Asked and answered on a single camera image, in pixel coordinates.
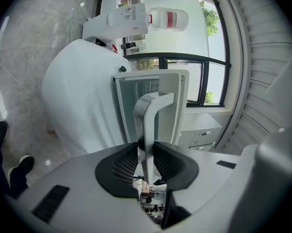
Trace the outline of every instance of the green foliage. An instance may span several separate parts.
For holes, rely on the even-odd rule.
[[[213,91],[206,92],[205,103],[214,103],[214,101],[213,101],[213,95],[214,95],[214,92]]]
[[[219,16],[216,11],[209,10],[205,8],[205,2],[200,1],[201,8],[203,10],[206,28],[207,28],[207,35],[212,36],[218,33],[218,28],[216,27],[217,21],[219,20]]]
[[[138,41],[138,40],[145,40],[146,39],[146,35],[144,34],[139,34],[139,35],[136,35],[136,39],[135,41]]]
[[[153,59],[141,59],[137,62],[136,70],[152,70],[155,68]]]

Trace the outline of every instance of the red label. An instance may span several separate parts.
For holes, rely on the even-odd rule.
[[[173,27],[173,12],[167,12],[167,27]]]

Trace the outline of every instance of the floor tile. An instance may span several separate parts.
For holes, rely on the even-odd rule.
[[[0,52],[0,113],[31,97],[36,91],[34,49]]]
[[[21,156],[30,154],[35,158],[35,167],[27,176],[31,185],[71,155],[59,139],[47,134],[52,125],[44,110],[39,95],[35,95],[0,115],[9,124],[9,134],[2,147],[3,167],[8,169],[17,164]]]
[[[86,19],[81,0],[15,0],[0,22],[0,120],[10,132],[2,147],[3,169],[25,154],[35,158],[27,176],[32,185],[71,158],[52,129],[41,99],[43,77],[69,42],[82,37]],[[83,0],[86,17],[94,17],[97,0]]]
[[[70,42],[73,42],[74,40],[77,40],[77,39],[81,39],[82,30],[83,30],[83,25],[73,22],[71,25],[71,31],[70,31]]]
[[[35,78],[37,82],[37,92],[40,93],[44,75],[52,60],[60,52],[59,48],[36,48],[34,51]]]

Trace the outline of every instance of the black shoe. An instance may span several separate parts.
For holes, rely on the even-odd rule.
[[[8,172],[9,179],[11,178],[11,173],[15,171],[21,172],[23,175],[27,175],[34,167],[34,158],[31,155],[24,155],[20,158],[17,166],[10,168]]]
[[[0,147],[6,139],[9,132],[9,126],[5,121],[0,121]]]

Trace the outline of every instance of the glass window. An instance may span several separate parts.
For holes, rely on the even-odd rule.
[[[208,82],[205,103],[219,103],[223,90],[225,67],[215,63],[209,63]]]
[[[145,3],[149,14],[159,7],[184,10],[189,16],[189,24],[184,31],[156,29],[150,25],[148,33],[138,39],[141,42],[135,48],[139,50],[129,50],[128,55],[142,52],[178,52],[209,56],[206,24],[199,0],[138,1]]]
[[[199,96],[200,90],[200,80],[201,80],[201,68],[202,64],[180,61],[180,60],[168,60],[168,69],[182,69],[188,70],[190,73],[189,78],[189,89],[188,89],[188,98],[189,101],[196,102]]]
[[[159,59],[140,59],[130,61],[132,71],[159,69]]]
[[[225,61],[223,28],[216,6],[200,0],[208,37],[209,56],[213,59]]]

